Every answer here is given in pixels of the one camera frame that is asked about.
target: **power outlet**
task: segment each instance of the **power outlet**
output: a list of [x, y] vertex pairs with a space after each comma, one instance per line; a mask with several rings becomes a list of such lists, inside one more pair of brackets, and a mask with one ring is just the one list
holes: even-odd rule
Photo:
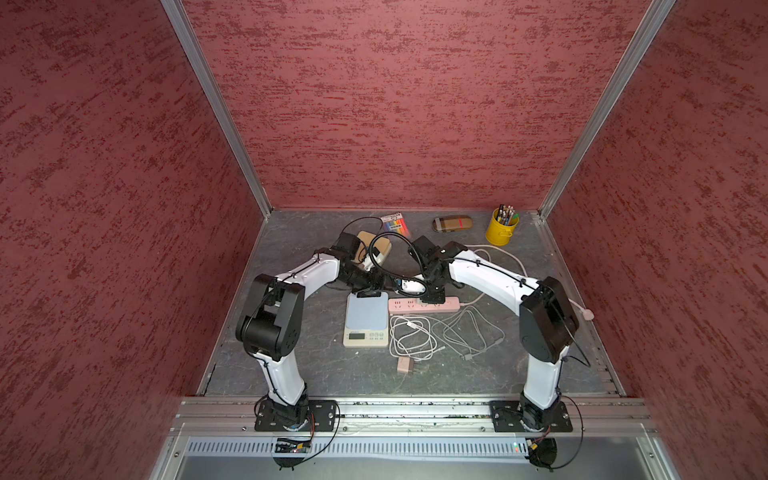
[[447, 296], [445, 303], [424, 303], [418, 298], [389, 299], [391, 315], [421, 315], [423, 313], [456, 313], [462, 308], [457, 296]]

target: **gray stone floor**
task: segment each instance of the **gray stone floor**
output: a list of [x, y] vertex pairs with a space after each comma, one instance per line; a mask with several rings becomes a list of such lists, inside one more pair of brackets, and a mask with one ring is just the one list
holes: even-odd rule
[[[432, 219], [449, 215], [448, 212], [405, 212], [403, 215], [413, 238], [426, 235], [433, 243], [443, 245], [450, 240], [464, 244], [487, 243], [485, 214], [471, 212], [475, 225], [470, 230], [454, 233], [435, 233]], [[330, 247], [341, 229], [350, 221], [365, 215], [381, 216], [380, 212], [334, 211], [291, 212], [276, 211], [267, 223], [257, 250], [253, 272], [277, 275], [291, 270], [312, 256], [320, 247]], [[348, 231], [376, 232], [375, 220], [361, 220]], [[404, 274], [418, 273], [418, 267], [405, 245], [392, 239], [393, 248], [385, 266]], [[528, 270], [528, 275], [544, 278], [554, 276], [548, 252], [538, 237], [530, 214], [522, 214], [521, 222], [506, 249], [516, 255]], [[492, 261], [512, 271], [519, 266], [501, 252], [490, 250]], [[473, 300], [479, 292], [471, 287], [446, 288], [447, 295], [456, 295], [462, 302]], [[472, 360], [464, 360], [453, 351], [444, 349], [425, 362], [417, 363], [412, 375], [396, 372], [397, 359], [387, 348], [347, 349], [342, 344], [347, 293], [321, 288], [304, 304], [301, 337], [296, 345], [299, 371], [307, 382], [310, 395], [508, 395], [518, 394], [525, 382], [528, 355], [518, 340], [518, 319], [506, 307], [484, 297], [475, 306], [506, 333], [503, 343]], [[462, 330], [472, 343], [479, 341], [468, 319]], [[243, 351], [234, 338], [235, 325], [229, 325], [225, 342], [217, 354], [216, 366], [205, 395], [207, 396], [261, 396], [266, 383], [256, 361]], [[485, 326], [486, 338], [497, 338]], [[588, 352], [587, 336], [582, 330], [577, 340]], [[560, 386], [565, 393], [605, 392], [604, 384], [595, 369], [576, 363], [564, 364]]]

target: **wire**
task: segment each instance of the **wire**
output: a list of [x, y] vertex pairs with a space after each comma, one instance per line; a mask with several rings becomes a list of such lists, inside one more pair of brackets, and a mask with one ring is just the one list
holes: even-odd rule
[[353, 223], [355, 223], [356, 221], [359, 221], [359, 220], [365, 220], [366, 218], [372, 218], [372, 219], [374, 219], [374, 220], [378, 220], [378, 221], [379, 221], [379, 228], [377, 229], [377, 231], [378, 231], [378, 230], [381, 230], [381, 228], [382, 228], [382, 227], [384, 227], [384, 220], [382, 220], [382, 219], [380, 219], [380, 218], [378, 218], [378, 217], [360, 217], [360, 218], [356, 218], [355, 220], [352, 220], [352, 221], [351, 221], [351, 222], [349, 222], [347, 225], [345, 225], [345, 226], [344, 226], [344, 228], [343, 228], [343, 229], [341, 229], [341, 232], [339, 232], [339, 235], [340, 235], [341, 233], [344, 233], [344, 230], [346, 230], [346, 228], [347, 228], [349, 225], [352, 225]]
[[575, 301], [568, 299], [569, 302], [571, 302], [571, 305], [575, 306], [581, 311], [581, 315], [584, 317], [585, 320], [588, 322], [591, 320], [594, 320], [594, 312], [588, 308], [584, 308], [583, 306], [579, 305]]
[[544, 435], [540, 436], [537, 439], [531, 440], [531, 442], [532, 443], [539, 443], [541, 440], [544, 440], [547, 437], [547, 435], [549, 435], [549, 432], [551, 432], [551, 431], [552, 431], [552, 426], [550, 425], [549, 427], [547, 427], [547, 431], [544, 432]]
[[328, 288], [330, 288], [331, 290], [338, 290], [338, 291], [340, 291], [340, 292], [349, 292], [349, 291], [351, 291], [351, 290], [354, 290], [352, 287], [350, 287], [350, 288], [339, 288], [339, 287], [337, 287], [337, 286], [330, 286], [330, 284], [331, 284], [331, 283], [334, 283], [334, 282], [336, 282], [336, 281], [334, 280], [333, 282], [328, 282], [328, 283], [325, 283], [325, 286], [327, 286], [327, 287], [328, 287]]
[[[485, 253], [486, 255], [488, 255], [488, 261], [489, 261], [489, 262], [491, 261], [491, 254], [490, 254], [490, 253], [489, 253], [487, 250], [483, 250], [482, 248], [478, 248], [477, 250], [475, 250], [475, 252], [476, 252], [476, 253], [477, 253], [477, 252], [483, 252], [483, 253]], [[478, 302], [478, 301], [479, 301], [479, 300], [480, 300], [482, 297], [484, 297], [484, 296], [485, 296], [485, 293], [480, 293], [480, 296], [478, 296], [478, 297], [477, 297], [476, 299], [474, 299], [473, 301], [471, 301], [471, 302], [467, 302], [467, 303], [459, 303], [459, 306], [470, 306], [470, 305], [475, 305], [475, 304], [476, 304], [476, 303], [477, 303], [477, 302]]]
[[492, 265], [488, 265], [487, 263], [482, 263], [480, 260], [470, 260], [469, 258], [455, 258], [454, 257], [454, 258], [449, 258], [449, 259], [446, 259], [446, 260], [443, 260], [443, 261], [445, 261], [445, 262], [452, 262], [454, 260], [462, 260], [462, 261], [465, 261], [465, 262], [474, 263], [477, 266], [484, 266], [485, 268], [489, 268], [491, 270], [496, 270], [497, 272], [503, 273], [504, 275], [506, 275], [509, 278], [513, 279], [515, 282], [519, 283], [520, 286], [526, 286], [526, 287], [528, 287], [531, 290], [536, 290], [533, 286], [528, 285], [525, 282], [524, 278], [521, 278], [521, 279], [514, 278], [512, 275], [510, 275], [509, 273], [506, 273], [504, 270], [496, 268], [495, 266], [492, 266]]
[[312, 263], [310, 263], [309, 265], [305, 266], [305, 267], [304, 267], [304, 268], [302, 268], [301, 270], [297, 270], [297, 271], [295, 271], [295, 272], [288, 272], [288, 274], [289, 274], [288, 276], [286, 276], [285, 278], [278, 278], [278, 280], [282, 282], [282, 281], [283, 281], [283, 280], [285, 280], [286, 278], [296, 278], [296, 275], [298, 275], [299, 273], [302, 273], [304, 270], [306, 270], [306, 269], [310, 268], [310, 267], [311, 267], [312, 265], [314, 265], [315, 263], [320, 263], [320, 254], [319, 254], [319, 253], [317, 253], [316, 255], [317, 255], [317, 257], [315, 258], [315, 261], [314, 261], [314, 262], [312, 262]]
[[571, 330], [568, 328], [568, 323], [565, 321], [565, 319], [562, 319], [562, 321], [563, 321], [563, 326], [565, 327], [565, 331], [568, 332], [568, 336], [570, 336], [571, 340], [574, 341], [574, 345], [576, 345], [576, 348], [578, 348], [578, 351], [581, 353], [581, 356], [584, 357], [584, 361], [586, 362], [586, 364], [584, 362], [582, 362], [581, 360], [579, 360], [579, 362], [581, 362], [582, 365], [584, 365], [584, 366], [586, 366], [588, 368], [591, 368], [592, 367], [592, 363], [589, 361], [589, 358], [587, 358], [587, 356], [584, 354], [584, 350], [581, 349], [581, 345], [579, 345], [578, 342], [576, 341], [576, 339], [574, 338], [574, 334], [571, 333]]
[[578, 422], [581, 424], [581, 437], [579, 437], [578, 447], [576, 448], [576, 453], [574, 453], [574, 456], [572, 456], [571, 459], [568, 460], [563, 465], [559, 465], [557, 467], [553, 467], [552, 465], [549, 465], [549, 469], [550, 470], [559, 470], [560, 468], [565, 468], [568, 465], [570, 465], [571, 462], [573, 462], [576, 459], [576, 457], [578, 456], [578, 453], [581, 451], [581, 444], [584, 443], [584, 420], [581, 417], [581, 409], [578, 408], [578, 404], [576, 402], [574, 402], [574, 400], [571, 397], [566, 396], [566, 395], [561, 395], [561, 396], [566, 398], [566, 399], [571, 400], [571, 403], [573, 403], [574, 406], [576, 407], [576, 411], [578, 412]]
[[502, 252], [504, 255], [509, 255], [510, 257], [514, 258], [514, 259], [515, 259], [515, 261], [517, 261], [518, 265], [520, 265], [520, 268], [521, 268], [521, 269], [522, 269], [522, 271], [523, 271], [523, 275], [524, 275], [524, 276], [528, 276], [528, 272], [526, 272], [526, 271], [525, 271], [525, 266], [523, 266], [523, 262], [521, 262], [521, 261], [520, 261], [520, 259], [519, 259], [519, 258], [517, 258], [516, 256], [512, 255], [511, 253], [509, 253], [507, 250], [504, 250], [504, 249], [502, 249], [502, 248], [499, 248], [499, 247], [497, 247], [496, 245], [488, 245], [488, 244], [486, 244], [486, 243], [481, 243], [481, 244], [479, 244], [479, 245], [465, 245], [465, 247], [488, 247], [488, 248], [493, 248], [493, 249], [495, 249], [495, 250], [498, 250], [498, 251]]
[[[411, 332], [397, 338], [396, 329], [399, 326], [409, 326]], [[403, 340], [419, 333], [426, 334], [426, 340], [414, 346], [403, 345]], [[421, 362], [431, 359], [435, 352], [444, 348], [444, 346], [439, 346], [437, 337], [432, 334], [432, 324], [427, 317], [396, 315], [389, 320], [389, 355], [395, 358], [407, 356], [415, 362]]]
[[312, 440], [315, 438], [315, 414], [312, 414], [312, 425], [310, 426], [310, 445], [312, 445]]
[[[251, 356], [252, 356], [254, 359], [256, 358], [256, 356], [255, 356], [255, 355], [253, 355], [253, 354], [251, 354], [250, 352], [247, 352], [247, 353], [248, 353], [249, 355], [251, 355]], [[269, 367], [269, 365], [268, 365], [268, 364], [266, 363], [266, 361], [264, 361], [264, 360], [261, 360], [261, 362], [262, 362], [262, 365], [264, 366], [264, 371], [266, 372], [266, 377], [269, 379], [269, 381], [270, 381], [270, 385], [272, 386], [272, 393], [274, 393], [275, 395], [277, 395], [277, 398], [278, 398], [278, 399], [279, 399], [279, 400], [280, 400], [280, 401], [281, 401], [281, 402], [282, 402], [284, 405], [287, 405], [287, 406], [288, 406], [288, 405], [291, 405], [290, 403], [288, 403], [288, 401], [287, 401], [287, 400], [285, 400], [283, 397], [281, 397], [281, 396], [280, 396], [280, 393], [277, 391], [277, 388], [275, 388], [275, 382], [273, 382], [273, 381], [272, 381], [272, 374], [270, 373], [270, 367]]]
[[339, 403], [336, 400], [331, 400], [331, 402], [333, 402], [333, 405], [336, 406], [336, 418], [339, 420], [339, 422], [336, 423], [336, 429], [333, 431], [333, 436], [328, 441], [328, 443], [326, 443], [326, 446], [324, 446], [319, 452], [317, 452], [315, 455], [312, 455], [311, 457], [305, 458], [301, 462], [295, 464], [294, 467], [297, 467], [297, 466], [303, 464], [304, 462], [308, 462], [309, 460], [312, 460], [313, 458], [317, 457], [321, 453], [325, 452], [326, 449], [328, 448], [328, 446], [331, 444], [331, 442], [333, 442], [333, 440], [336, 438], [336, 433], [339, 432], [339, 425], [341, 425], [341, 408], [339, 407]]
[[[259, 412], [259, 406], [261, 406], [261, 402], [263, 402], [264, 399], [266, 399], [269, 395], [270, 395], [269, 393], [265, 393], [263, 397], [258, 399], [257, 402], [253, 404], [253, 416], [255, 416], [255, 417], [259, 416], [259, 413], [258, 413]], [[256, 423], [255, 422], [253, 423], [253, 429], [254, 430], [256, 429]]]
[[[468, 316], [471, 320], [475, 332], [482, 341], [482, 348], [475, 348], [474, 346], [469, 345], [469, 343], [456, 331], [458, 324], [465, 316]], [[501, 336], [488, 344], [488, 341], [480, 332], [478, 317], [491, 328], [498, 330], [499, 333], [501, 333]], [[446, 346], [465, 360], [470, 360], [474, 356], [487, 352], [493, 346], [503, 342], [506, 338], [503, 329], [488, 321], [488, 319], [473, 306], [468, 306], [463, 310], [454, 313], [447, 319], [438, 319], [433, 316], [421, 315], [395, 315], [392, 316], [389, 321], [389, 355], [394, 357], [409, 356], [416, 362], [431, 359], [434, 353], [444, 349]], [[438, 332], [433, 329], [432, 323], [437, 323], [442, 326], [442, 331]], [[413, 331], [398, 338], [396, 335], [396, 328], [403, 325], [410, 326]], [[418, 333], [426, 334], [427, 339], [414, 346], [406, 346], [403, 343], [404, 339], [415, 336]]]
[[[376, 245], [376, 241], [379, 238], [382, 238], [382, 237], [397, 237], [400, 240], [406, 242], [408, 244], [409, 251], [413, 252], [414, 260], [416, 260], [416, 262], [419, 264], [419, 272], [422, 274], [422, 276], [424, 276], [424, 261], [423, 261], [421, 255], [419, 255], [418, 250], [416, 250], [416, 247], [413, 245], [411, 240], [408, 240], [407, 237], [405, 237], [402, 234], [397, 233], [397, 232], [381, 232], [378, 235], [376, 235], [375, 237], [373, 237], [373, 239], [369, 242], [369, 245]], [[414, 276], [403, 276], [403, 275], [400, 275], [398, 273], [394, 273], [392, 271], [387, 270], [386, 268], [381, 266], [379, 264], [379, 262], [376, 261], [376, 256], [375, 255], [368, 255], [368, 258], [371, 259], [371, 263], [373, 264], [373, 266], [375, 268], [377, 268], [377, 269], [381, 270], [382, 272], [384, 272], [385, 274], [389, 275], [390, 279], [392, 279], [392, 283], [394, 283], [394, 285], [395, 285], [394, 290], [397, 293], [399, 293], [399, 294], [401, 294], [403, 296], [407, 296], [408, 298], [421, 298], [422, 296], [427, 294], [428, 286], [427, 286], [427, 283], [424, 280], [416, 278]], [[420, 283], [424, 287], [424, 291], [421, 292], [421, 293], [405, 292], [402, 289], [400, 289], [399, 287], [397, 287], [397, 282], [394, 281], [395, 278], [400, 279], [401, 281], [402, 280], [408, 280], [408, 281]]]
[[587, 368], [590, 368], [590, 367], [592, 367], [592, 365], [590, 365], [590, 364], [589, 364], [589, 362], [587, 362], [587, 363], [584, 363], [584, 360], [582, 360], [582, 359], [580, 359], [580, 358], [578, 358], [578, 357], [575, 357], [575, 356], [573, 356], [573, 355], [566, 355], [566, 356], [564, 356], [564, 357], [563, 357], [563, 360], [564, 360], [564, 361], [568, 361], [568, 359], [574, 359], [574, 360], [576, 360], [577, 362], [579, 362], [581, 365], [583, 365], [583, 366], [585, 366], [585, 367], [587, 367]]

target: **digital kitchen scale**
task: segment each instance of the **digital kitchen scale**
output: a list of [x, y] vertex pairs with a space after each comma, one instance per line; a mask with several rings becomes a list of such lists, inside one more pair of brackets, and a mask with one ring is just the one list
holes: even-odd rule
[[389, 295], [358, 298], [351, 293], [346, 298], [346, 322], [344, 324], [344, 346], [389, 345]]

